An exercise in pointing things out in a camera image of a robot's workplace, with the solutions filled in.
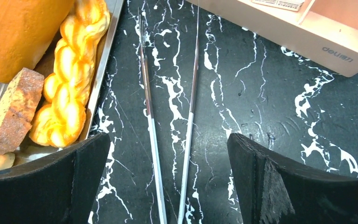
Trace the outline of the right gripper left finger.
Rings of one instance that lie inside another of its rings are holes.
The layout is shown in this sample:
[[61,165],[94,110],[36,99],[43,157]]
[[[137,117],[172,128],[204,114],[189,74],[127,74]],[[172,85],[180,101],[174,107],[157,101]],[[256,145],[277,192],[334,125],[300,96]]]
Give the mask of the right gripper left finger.
[[0,224],[85,224],[110,148],[100,133],[0,171]]

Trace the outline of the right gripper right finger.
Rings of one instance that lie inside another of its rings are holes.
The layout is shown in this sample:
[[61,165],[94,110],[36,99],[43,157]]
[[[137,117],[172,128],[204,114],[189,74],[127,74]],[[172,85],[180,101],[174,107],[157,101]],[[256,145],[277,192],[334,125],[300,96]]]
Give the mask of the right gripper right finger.
[[358,178],[299,163],[230,134],[227,150],[246,224],[358,224]]

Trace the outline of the long orange fake baguette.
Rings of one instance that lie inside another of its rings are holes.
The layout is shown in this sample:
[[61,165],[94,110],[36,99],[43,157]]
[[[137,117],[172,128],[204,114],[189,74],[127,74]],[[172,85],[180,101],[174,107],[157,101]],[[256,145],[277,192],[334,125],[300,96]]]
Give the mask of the long orange fake baguette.
[[73,6],[72,0],[0,0],[1,83],[35,68]]

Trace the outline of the metal food tongs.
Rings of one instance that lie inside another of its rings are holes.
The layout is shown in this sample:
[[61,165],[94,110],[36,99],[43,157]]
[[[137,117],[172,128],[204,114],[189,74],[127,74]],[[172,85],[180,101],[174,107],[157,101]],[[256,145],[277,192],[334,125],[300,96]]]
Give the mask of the metal food tongs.
[[[195,107],[198,68],[199,68],[199,20],[200,20],[200,12],[198,11],[197,33],[196,33],[196,41],[195,41],[194,66],[193,66],[192,93],[191,93],[190,108],[189,108],[189,114],[187,120],[185,158],[183,161],[182,182],[181,182],[181,190],[180,190],[180,204],[179,204],[179,212],[178,212],[178,220],[177,220],[178,224],[183,223],[183,219],[185,216],[186,191],[187,191],[187,182],[188,182],[188,170],[189,170],[191,141],[192,141],[192,133],[193,133],[194,107]],[[147,63],[147,56],[144,53],[145,28],[144,28],[144,22],[142,21],[141,18],[140,10],[138,10],[138,22],[139,22],[139,32],[140,32],[139,55],[140,55],[140,63],[141,63],[141,74],[142,74],[144,90],[145,90],[145,105],[146,105],[146,114],[148,119],[149,136],[150,136],[150,143],[151,143],[153,173],[155,178],[156,194],[157,194],[157,201],[158,201],[158,214],[159,214],[160,223],[166,224],[167,215],[166,215],[164,193],[163,193],[163,181],[162,181],[162,174],[161,174],[161,167],[160,167],[160,160],[159,160],[157,134],[156,134],[154,115],[153,115],[152,97],[151,97],[150,81],[149,81],[149,74],[148,74],[148,63]]]

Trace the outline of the brown fake bread slice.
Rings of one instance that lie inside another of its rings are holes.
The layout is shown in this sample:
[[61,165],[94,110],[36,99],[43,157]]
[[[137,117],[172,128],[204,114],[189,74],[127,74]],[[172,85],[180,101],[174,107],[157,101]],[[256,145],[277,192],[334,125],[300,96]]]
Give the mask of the brown fake bread slice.
[[0,154],[13,152],[31,129],[41,99],[44,76],[23,68],[0,99]]

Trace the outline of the long fake twisted bread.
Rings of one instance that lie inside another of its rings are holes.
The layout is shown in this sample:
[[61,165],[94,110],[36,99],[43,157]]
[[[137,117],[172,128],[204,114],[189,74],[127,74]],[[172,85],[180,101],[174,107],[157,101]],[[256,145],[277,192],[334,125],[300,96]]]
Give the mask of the long fake twisted bread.
[[110,23],[104,0],[77,0],[60,25],[53,73],[44,81],[45,102],[35,114],[30,139],[66,147],[83,130],[96,66],[97,46]]

